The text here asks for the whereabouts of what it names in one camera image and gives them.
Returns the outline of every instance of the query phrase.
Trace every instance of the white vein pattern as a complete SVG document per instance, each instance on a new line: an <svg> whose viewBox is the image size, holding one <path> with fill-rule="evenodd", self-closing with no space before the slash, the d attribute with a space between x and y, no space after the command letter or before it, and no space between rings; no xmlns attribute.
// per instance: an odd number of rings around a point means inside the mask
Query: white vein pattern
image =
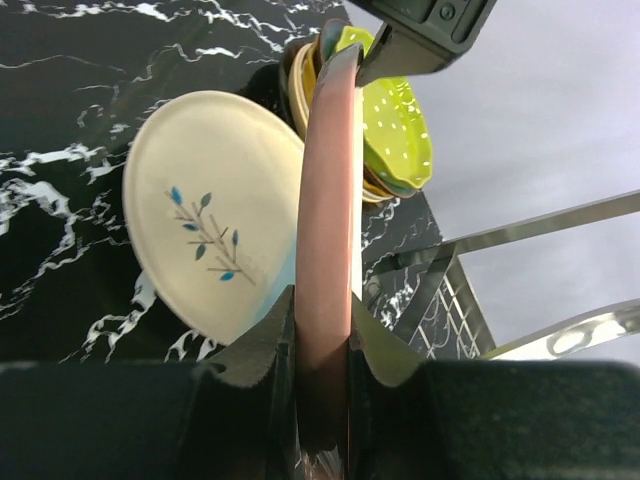
<svg viewBox="0 0 640 480"><path fill-rule="evenodd" d="M25 160L20 168L29 172L29 162ZM5 293L0 297L0 321L20 311L31 295L36 281L48 271L77 261L94 245L106 242L120 246L129 243L128 240L120 240L111 235L124 229L124 225L116 222L111 205L103 201L107 194L108 192L103 192L97 195L91 208L72 212L69 209L69 198L47 182L30 183L13 178L0 185L0 234L9 232L11 219L32 202L37 203L43 212L59 219L64 225L64 233L58 245L42 260L35 274L14 287L9 295ZM74 226L81 222L105 227L108 234L102 239L84 243L82 237L77 236L74 230Z"/></svg>
<svg viewBox="0 0 640 480"><path fill-rule="evenodd" d="M105 315L94 322L89 327L87 337L82 346L64 358L62 362L69 359L80 360L81 362L87 360L101 340L107 343L109 353L107 353L104 361L108 362L116 349L118 340L136 328L140 318L149 311L156 298L155 289L149 277L143 271L136 280L133 297L131 298L131 312L127 315Z"/></svg>
<svg viewBox="0 0 640 480"><path fill-rule="evenodd" d="M363 252L382 238L385 238L390 232L391 221L395 217L395 212L400 202L400 199L395 198L387 202L376 215L369 217L366 227L362 230ZM366 285L371 280L374 267L383 258L400 251L409 240L420 236L432 223L433 218L427 218L426 213L417 217L413 224L407 229L406 233L403 234L400 241L393 246L393 251L382 256L364 272L363 285ZM405 269L403 272L397 272L395 274L387 274L387 276L392 278L392 287L383 289L384 293L376 300L372 313L385 327L393 330L400 316L418 291L420 287L420 276L410 271L410 269Z"/></svg>
<svg viewBox="0 0 640 480"><path fill-rule="evenodd" d="M211 338L206 338L200 335L196 330L189 330L183 333L173 345L169 347L167 355L164 357L164 361L182 361L189 353L190 346L200 343L198 348L198 354L196 361L206 359L216 349L218 344Z"/></svg>
<svg viewBox="0 0 640 480"><path fill-rule="evenodd" d="M56 185L38 178L38 166L55 163L56 165L73 164L70 174L75 174L80 169L80 185L90 186L96 179L113 174L120 174L118 170L124 165L124 155L114 155L104 145L91 145L87 140L80 140L82 131L88 129L92 122L98 119L106 129L101 138L112 141L127 139L129 143L131 132L136 131L142 122L161 105L171 98L150 98L142 113L135 117L137 124L120 121L114 113L113 105L121 98L125 87L134 83L147 82L154 78L154 67L165 55L180 57L185 63L200 62L212 57L224 56L235 59L244 64L271 63L279 58L283 51L283 44L287 41L307 37L317 33L318 28L308 26L296 21L296 15L304 12L325 12L331 8L341 6L338 1L302 0L297 5L281 3L278 0L264 0L264 3L284 7L283 18L280 24L274 24L259 20L256 15L248 12L233 12L223 8L216 0L197 0L193 2L167 2L146 3L140 2L125 5L120 2L102 2L91 5L76 4L72 6L46 5L40 2L23 0L0 0L0 14L4 8L12 12L19 11L23 15L42 15L64 21L78 21L84 17L110 14L138 15L147 19L163 23L171 23L181 17L204 17L209 24L224 22L236 29L249 32L257 46L239 45L237 48L224 48L216 46L195 47L189 50L180 43L171 43L154 51L147 60L147 67L129 72L117 65L102 65L63 53L44 58L34 58L30 61L12 64L2 62L0 59L0 74L7 74L20 70L28 70L42 63L51 63L51 68L64 68L65 65L76 64L87 68L95 68L108 73L108 78L115 81L74 85L70 90L81 94L88 90L105 90L110 92L106 103L90 103L76 114L78 128L78 140L75 143L61 146L58 150L46 152L28 152L15 154L13 152L0 152L0 237L10 232L12 221L20 214L21 210L30 205L37 205L42 212L53 217L63 225L63 235L58 245L49 254L41 259L40 265L32 272L31 276L20 285L12 287L9 291L0 292L0 321L17 314L43 275L48 271L63 268L65 265L76 262L93 246L108 243L114 247L128 244L126 229L122 220L114 213L115 207L107 203L109 190L95 194L95 200L91 208L72 210L70 199L63 195ZM77 226L82 223L90 223L100 226L104 232L102 238L85 242L77 233ZM149 311L156 299L156 293L146 274L141 272L133 288L131 299L132 309L126 315L107 314L94 321L89 327L86 338L78 350L69 354L65 359L73 358L84 360L92 356L99 342L105 341L108 346L108 355L104 359L108 361L116 350L118 341L123 336L136 328L141 318ZM185 342L193 342L198 337L197 332L189 331L182 335L167 351L167 358L171 354L182 360L186 355ZM198 358L205 358L216 347L214 341L203 339L198 353Z"/></svg>
<svg viewBox="0 0 640 480"><path fill-rule="evenodd" d="M435 351L447 345L453 329L452 322L447 321L444 328L438 329L438 332L442 332L444 335L437 336L431 335L430 333L432 332L430 331L429 334L425 332L425 328L439 324L441 308L444 307L440 302L440 298L439 296L435 296L429 305L429 308L424 313L422 320L420 320L420 327L418 327L418 331L416 332L416 335L420 335L422 337L422 340L425 342L427 347L426 352L422 352L423 355L432 360L435 360L436 358Z"/></svg>

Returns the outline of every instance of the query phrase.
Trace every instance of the metal rod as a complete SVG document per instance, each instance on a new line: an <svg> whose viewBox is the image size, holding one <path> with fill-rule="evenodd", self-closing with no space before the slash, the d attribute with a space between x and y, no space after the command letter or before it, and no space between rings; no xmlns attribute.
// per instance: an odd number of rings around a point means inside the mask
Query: metal rod
<svg viewBox="0 0 640 480"><path fill-rule="evenodd" d="M393 333L405 343L411 343L418 327L425 316L424 300L428 301L427 312L434 312L443 308L447 315L457 309L462 322L474 325L473 338L480 352L493 351L496 344L491 332L484 320L478 300L467 280L464 268L457 257L438 260L429 266L429 271L421 274L422 279L416 297L419 301L411 302L393 328ZM431 302L438 298L438 290L445 288L451 297L441 297L447 303L441 303L435 309L431 308Z"/></svg>
<svg viewBox="0 0 640 480"><path fill-rule="evenodd" d="M499 347L481 358L555 360L640 332L640 299L578 315Z"/></svg>
<svg viewBox="0 0 640 480"><path fill-rule="evenodd" d="M367 270L373 268L373 274L379 275L414 265L428 266L436 260L447 258L454 254L461 255L475 252L639 211L640 190L635 190L578 207L567 208L480 233L447 240L437 246L391 255L375 266L365 265L364 268Z"/></svg>

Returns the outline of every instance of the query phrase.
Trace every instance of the blue leaf design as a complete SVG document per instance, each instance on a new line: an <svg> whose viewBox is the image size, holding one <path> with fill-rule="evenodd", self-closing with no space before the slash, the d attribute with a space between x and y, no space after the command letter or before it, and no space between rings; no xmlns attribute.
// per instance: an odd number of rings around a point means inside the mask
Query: blue leaf design
<svg viewBox="0 0 640 480"><path fill-rule="evenodd" d="M182 205L182 194L178 187L171 187L171 199L178 205Z"/></svg>
<svg viewBox="0 0 640 480"><path fill-rule="evenodd" d="M204 243L198 245L198 248L196 248L196 260L200 260L206 251L207 246Z"/></svg>
<svg viewBox="0 0 640 480"><path fill-rule="evenodd" d="M202 198L200 199L200 206L204 208L207 205L209 205L210 202L211 202L211 192L206 193L202 196Z"/></svg>

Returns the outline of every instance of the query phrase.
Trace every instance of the leaf pattern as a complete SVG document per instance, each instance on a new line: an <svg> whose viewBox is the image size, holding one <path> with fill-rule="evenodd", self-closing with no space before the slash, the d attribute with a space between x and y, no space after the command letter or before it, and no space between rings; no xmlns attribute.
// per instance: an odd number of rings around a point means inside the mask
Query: leaf pattern
<svg viewBox="0 0 640 480"><path fill-rule="evenodd" d="M206 251L207 246L204 243L198 245L198 248L196 248L196 260L200 260L204 256Z"/></svg>
<svg viewBox="0 0 640 480"><path fill-rule="evenodd" d="M182 194L178 187L171 187L171 199L178 205L182 205Z"/></svg>
<svg viewBox="0 0 640 480"><path fill-rule="evenodd" d="M200 199L200 206L202 208L208 206L209 203L211 203L211 192L204 194Z"/></svg>
<svg viewBox="0 0 640 480"><path fill-rule="evenodd" d="M195 260L202 259L209 247L217 250L215 260L217 265L213 265L207 268L208 271L221 272L220 281L228 282L235 277L236 273L239 273L244 277L251 285L256 286L256 282L245 272L236 261L236 254L239 242L238 230L234 230L225 239L225 234L229 230L229 227L221 228L221 225L216 221L213 213L209 212L207 217L211 222L210 229L208 224L205 223L203 218L203 210L211 203L211 192L207 192L200 197L200 205L196 202L190 202L190 208L187 205L183 205L182 194L178 187L171 187L171 190L165 191L165 195L169 197L171 202L176 207L175 220L180 222L182 228L190 232L197 232L197 238L189 241L188 243L197 245L195 250Z"/></svg>

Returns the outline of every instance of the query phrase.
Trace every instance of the pink plate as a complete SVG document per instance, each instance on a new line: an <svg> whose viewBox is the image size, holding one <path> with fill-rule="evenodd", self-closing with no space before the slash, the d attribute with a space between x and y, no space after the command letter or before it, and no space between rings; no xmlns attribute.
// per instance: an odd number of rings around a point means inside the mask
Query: pink plate
<svg viewBox="0 0 640 480"><path fill-rule="evenodd" d="M295 287L296 369L303 392L299 414L316 422L313 436L326 439L323 447L343 445L346 436L351 298L352 291L360 296L362 282L362 92L355 87L361 58L361 44L352 45L320 72L300 185ZM303 448L305 437L301 431Z"/></svg>

